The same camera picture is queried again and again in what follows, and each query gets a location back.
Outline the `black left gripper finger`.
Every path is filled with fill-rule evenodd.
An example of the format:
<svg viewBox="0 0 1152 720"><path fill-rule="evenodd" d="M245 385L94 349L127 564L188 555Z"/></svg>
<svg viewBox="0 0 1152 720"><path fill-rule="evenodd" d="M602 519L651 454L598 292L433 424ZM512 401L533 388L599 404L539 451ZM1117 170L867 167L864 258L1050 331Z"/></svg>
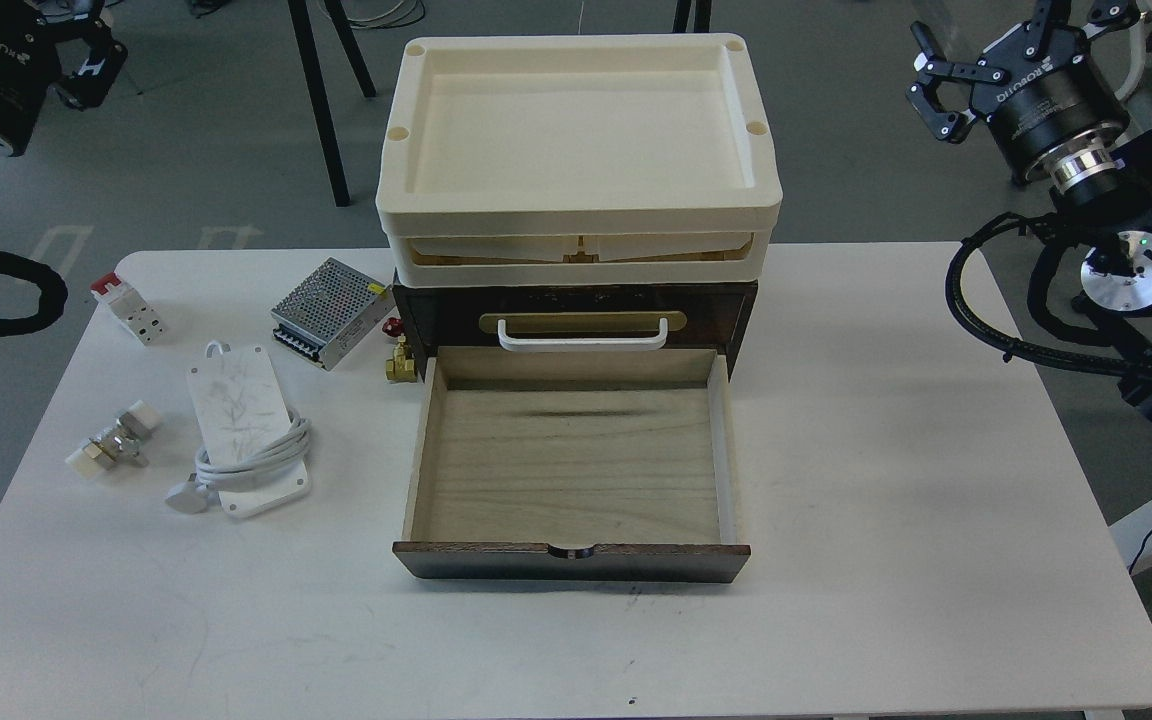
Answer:
<svg viewBox="0 0 1152 720"><path fill-rule="evenodd" d="M58 81L58 96L69 109L99 108L128 58L128 50L113 36L108 20L65 20L56 23L56 44L82 40L88 58Z"/></svg>

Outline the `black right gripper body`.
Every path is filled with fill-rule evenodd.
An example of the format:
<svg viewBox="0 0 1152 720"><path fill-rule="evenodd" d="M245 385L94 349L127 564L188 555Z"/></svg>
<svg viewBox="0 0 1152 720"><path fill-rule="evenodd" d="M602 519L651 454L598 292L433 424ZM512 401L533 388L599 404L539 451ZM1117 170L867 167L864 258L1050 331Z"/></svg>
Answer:
<svg viewBox="0 0 1152 720"><path fill-rule="evenodd" d="M992 76L1006 70L1001 85L975 88L975 113L986 119L1011 179L1028 184L1041 179L1043 156L1079 135L1093 132L1111 143L1130 119L1100 69L1091 60L1091 41L1079 28L1056 28L1047 50L1026 54L1023 28L1011 28L984 50Z"/></svg>

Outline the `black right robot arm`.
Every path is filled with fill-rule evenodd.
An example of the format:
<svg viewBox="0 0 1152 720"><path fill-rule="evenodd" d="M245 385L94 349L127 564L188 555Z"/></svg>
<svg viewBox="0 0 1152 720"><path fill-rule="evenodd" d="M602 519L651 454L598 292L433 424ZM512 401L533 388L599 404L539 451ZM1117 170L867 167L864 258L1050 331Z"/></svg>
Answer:
<svg viewBox="0 0 1152 720"><path fill-rule="evenodd" d="M1114 376L1121 397L1152 423L1152 343L1134 316L1152 316L1152 129L1126 138L1128 109L1094 65L1096 38L1134 26L1134 1L1096 1L1082 26L1068 1L1038 1L973 61L945 56L916 20L919 46L908 100L947 143L982 120L1024 185L1049 179L1053 210L1005 213L970 234L948 265L948 310L967 332L1005 357ZM963 291L967 260L1005 232L1043 243L1026 293L1028 313L1059 340L1114 348L1116 357L1074 354L1011 338L984 323Z"/></svg>

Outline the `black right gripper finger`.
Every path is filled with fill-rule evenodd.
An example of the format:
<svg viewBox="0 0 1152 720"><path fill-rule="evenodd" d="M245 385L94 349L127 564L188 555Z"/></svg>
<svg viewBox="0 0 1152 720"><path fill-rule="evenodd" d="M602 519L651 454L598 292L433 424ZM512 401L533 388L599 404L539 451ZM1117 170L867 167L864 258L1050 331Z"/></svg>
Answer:
<svg viewBox="0 0 1152 720"><path fill-rule="evenodd" d="M1026 20L1029 41L1047 41L1058 32L1078 32L1094 38L1134 26L1142 17L1138 1L1093 1L1082 23L1071 23L1071 1L1036 1Z"/></svg>
<svg viewBox="0 0 1152 720"><path fill-rule="evenodd" d="M975 65L946 59L931 28L923 22L911 23L910 31L920 55L915 61L916 81L905 91L905 97L937 141L963 142L977 120L988 118L1005 101L1009 70L992 65L987 56ZM940 88L946 83L969 88L964 109L947 109L941 103Z"/></svg>

